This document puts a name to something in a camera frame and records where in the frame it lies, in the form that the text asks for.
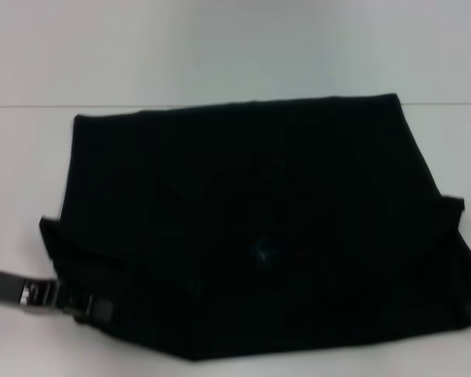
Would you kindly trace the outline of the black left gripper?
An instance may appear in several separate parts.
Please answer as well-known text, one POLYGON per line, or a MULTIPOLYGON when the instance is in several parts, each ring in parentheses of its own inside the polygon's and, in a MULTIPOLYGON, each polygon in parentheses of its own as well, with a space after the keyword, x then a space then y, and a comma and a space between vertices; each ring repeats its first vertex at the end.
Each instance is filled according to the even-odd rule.
POLYGON ((63 313, 77 321, 108 322, 111 320, 113 302, 94 295, 71 296, 61 309, 58 298, 60 282, 37 279, 0 271, 0 305, 21 309, 26 313, 63 313))

